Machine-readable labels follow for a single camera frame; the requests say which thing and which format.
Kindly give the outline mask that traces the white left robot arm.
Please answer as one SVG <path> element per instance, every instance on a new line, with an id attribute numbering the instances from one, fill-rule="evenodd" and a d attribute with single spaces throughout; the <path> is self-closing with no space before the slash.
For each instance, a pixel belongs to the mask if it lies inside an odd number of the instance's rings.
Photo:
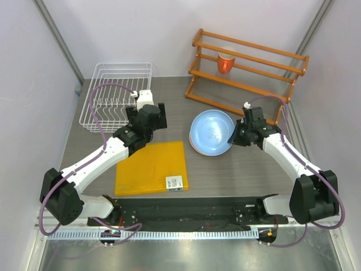
<path id="1" fill-rule="evenodd" d="M 45 173 L 39 201 L 60 225 L 80 217 L 99 219 L 107 225 L 119 221 L 121 208 L 114 199 L 86 196 L 83 191 L 110 167 L 144 148 L 155 130 L 167 127 L 163 103 L 147 104 L 139 110 L 128 107 L 126 113 L 129 123 L 117 129 L 98 150 L 68 168 L 51 168 Z"/>

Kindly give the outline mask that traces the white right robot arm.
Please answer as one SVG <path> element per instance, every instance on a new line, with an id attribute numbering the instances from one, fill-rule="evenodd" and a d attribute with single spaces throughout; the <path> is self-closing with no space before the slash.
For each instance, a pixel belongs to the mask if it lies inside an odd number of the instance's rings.
<path id="1" fill-rule="evenodd" d="M 244 116 L 237 120 L 229 143 L 238 146 L 257 145 L 269 154 L 293 182 L 289 195 L 269 195 L 255 208 L 259 222 L 267 223 L 275 215 L 294 218 L 308 224 L 339 213 L 337 177 L 310 163 L 285 138 L 281 129 L 267 123 L 261 107 L 245 103 Z"/>

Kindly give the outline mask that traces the blue plate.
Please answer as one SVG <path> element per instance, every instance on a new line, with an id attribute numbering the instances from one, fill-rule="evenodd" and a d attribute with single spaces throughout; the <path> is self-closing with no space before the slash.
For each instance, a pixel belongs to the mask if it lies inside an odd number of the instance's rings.
<path id="1" fill-rule="evenodd" d="M 203 155 L 218 156 L 231 148 L 227 141 L 234 128 L 233 120 L 225 112 L 206 110 L 194 118 L 189 135 Z"/>

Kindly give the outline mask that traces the orange plate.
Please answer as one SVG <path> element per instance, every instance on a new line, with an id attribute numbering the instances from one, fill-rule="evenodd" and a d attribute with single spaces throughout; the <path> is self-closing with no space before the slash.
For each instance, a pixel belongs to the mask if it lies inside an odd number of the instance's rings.
<path id="1" fill-rule="evenodd" d="M 189 142 L 190 142 L 190 145 L 192 146 L 192 148 L 193 148 L 196 152 L 198 152 L 199 154 L 203 155 L 203 153 L 202 153 L 201 151 L 199 151 L 199 150 L 196 148 L 196 146 L 193 144 L 191 135 L 189 135 L 188 138 L 189 138 Z"/>

